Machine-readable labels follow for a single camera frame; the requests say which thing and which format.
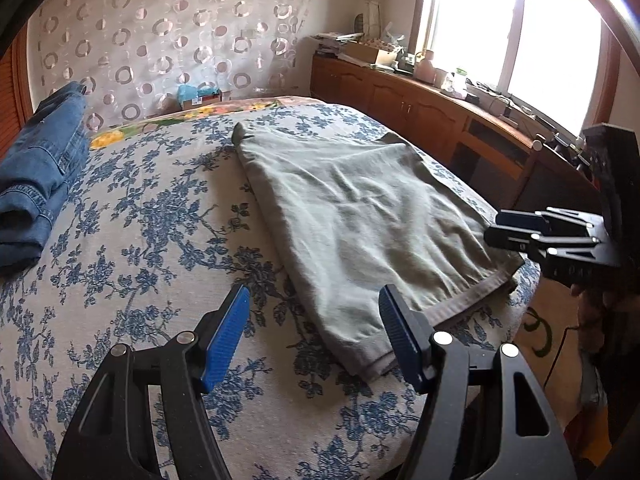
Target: bed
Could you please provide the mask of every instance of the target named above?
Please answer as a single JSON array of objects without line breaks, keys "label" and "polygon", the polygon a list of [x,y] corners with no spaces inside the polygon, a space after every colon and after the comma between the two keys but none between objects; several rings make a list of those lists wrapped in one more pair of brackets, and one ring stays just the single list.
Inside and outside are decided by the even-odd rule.
[{"label": "bed", "polygon": [[[216,309],[232,284],[250,321],[223,383],[205,398],[234,479],[379,478],[404,459],[424,399],[398,371],[371,384],[324,348],[296,299],[231,145],[238,121],[294,136],[377,139],[352,108],[273,100],[201,108],[97,136],[39,264],[0,296],[0,421],[44,478],[82,392],[108,349],[164,344]],[[442,182],[495,211],[427,155]],[[494,348],[514,337],[539,272],[446,329]],[[160,392],[150,393],[159,460],[176,479]]]}]

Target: yellow flower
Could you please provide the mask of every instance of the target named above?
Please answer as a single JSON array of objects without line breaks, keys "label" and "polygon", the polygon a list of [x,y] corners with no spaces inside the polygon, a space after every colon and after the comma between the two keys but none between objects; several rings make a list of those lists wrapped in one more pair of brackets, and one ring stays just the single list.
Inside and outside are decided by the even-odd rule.
[{"label": "yellow flower", "polygon": [[122,133],[120,130],[106,132],[104,134],[101,134],[100,136],[95,137],[95,139],[91,141],[91,149],[98,150],[99,148],[106,148],[110,144],[118,142],[122,139],[124,139],[124,133]]}]

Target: window pane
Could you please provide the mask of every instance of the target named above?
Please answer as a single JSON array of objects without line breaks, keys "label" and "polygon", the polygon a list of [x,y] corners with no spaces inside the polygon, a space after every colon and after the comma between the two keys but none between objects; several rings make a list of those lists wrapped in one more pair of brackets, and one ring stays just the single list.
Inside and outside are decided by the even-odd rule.
[{"label": "window pane", "polygon": [[434,66],[497,85],[516,0],[438,0]]},{"label": "window pane", "polygon": [[600,56],[600,15],[588,0],[525,0],[509,92],[578,135]]}]

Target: window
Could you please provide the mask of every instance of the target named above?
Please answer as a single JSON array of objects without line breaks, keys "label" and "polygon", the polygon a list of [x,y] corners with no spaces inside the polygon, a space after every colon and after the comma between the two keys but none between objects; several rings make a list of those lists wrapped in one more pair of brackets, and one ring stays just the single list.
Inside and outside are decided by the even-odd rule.
[{"label": "window", "polygon": [[433,0],[434,65],[464,68],[578,135],[600,57],[601,19],[588,0]]}]

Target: gray-green garment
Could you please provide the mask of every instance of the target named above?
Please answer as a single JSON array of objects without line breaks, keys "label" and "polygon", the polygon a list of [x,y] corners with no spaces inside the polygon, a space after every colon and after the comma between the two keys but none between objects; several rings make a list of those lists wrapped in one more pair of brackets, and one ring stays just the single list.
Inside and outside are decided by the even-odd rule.
[{"label": "gray-green garment", "polygon": [[232,141],[302,305],[351,374],[372,380],[394,364],[384,285],[437,325],[523,264],[487,247],[487,222],[396,134],[357,143],[238,123]]}]

